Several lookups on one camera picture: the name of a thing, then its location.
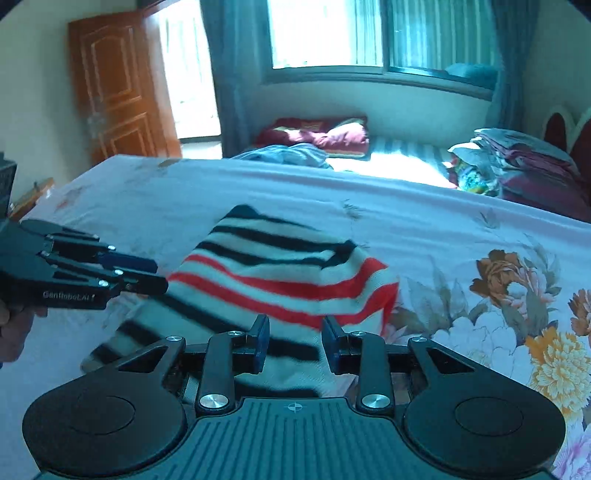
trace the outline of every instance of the folded clothes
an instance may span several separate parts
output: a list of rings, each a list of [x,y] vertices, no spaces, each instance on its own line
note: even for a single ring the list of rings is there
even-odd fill
[[[449,180],[460,190],[591,222],[587,184],[566,152],[520,132],[476,133],[449,149]]]
[[[573,174],[579,175],[579,170],[568,153],[539,138],[500,128],[481,128],[475,130],[475,133],[507,160],[525,156],[536,162],[566,166]]]
[[[89,372],[169,335],[187,344],[248,331],[269,316],[264,370],[237,377],[237,398],[319,397],[346,392],[352,375],[330,373],[320,340],[325,315],[346,331],[381,334],[398,295],[393,272],[350,240],[233,208],[169,276],[166,295],[146,300],[82,363]],[[185,400],[196,393],[190,380]]]

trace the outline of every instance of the window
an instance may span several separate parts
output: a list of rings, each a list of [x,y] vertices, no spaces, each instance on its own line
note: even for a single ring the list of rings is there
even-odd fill
[[[490,98],[488,0],[260,0],[270,81],[409,83]]]

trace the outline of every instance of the pillow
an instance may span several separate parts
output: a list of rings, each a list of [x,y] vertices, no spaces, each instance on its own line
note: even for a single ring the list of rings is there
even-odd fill
[[[494,90],[498,78],[498,70],[492,65],[482,63],[454,63],[446,68],[449,75],[464,77],[480,87]]]
[[[369,151],[366,117],[324,120],[280,118],[256,138],[257,148],[268,145],[291,147],[310,143],[329,157],[363,158]]]

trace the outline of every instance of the white wall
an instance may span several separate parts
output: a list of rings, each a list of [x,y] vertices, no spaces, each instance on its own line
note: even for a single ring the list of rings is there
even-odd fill
[[[525,72],[525,130],[538,135],[559,104],[575,122],[591,107],[591,22],[567,0],[541,0]]]
[[[457,93],[371,82],[263,85],[251,2],[241,0],[240,58],[252,133],[281,116],[318,118],[365,113],[373,135],[451,147],[469,141],[474,129],[483,126],[489,102]],[[302,29],[302,35],[306,34],[305,25]]]
[[[18,163],[13,198],[90,167],[74,105],[67,23],[135,9],[135,0],[23,0],[0,21],[0,150]]]

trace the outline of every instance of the human hand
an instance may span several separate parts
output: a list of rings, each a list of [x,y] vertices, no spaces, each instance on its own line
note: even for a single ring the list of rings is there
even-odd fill
[[[0,362],[14,362],[21,356],[35,315],[47,317],[47,308],[17,307],[9,310],[0,301]]]

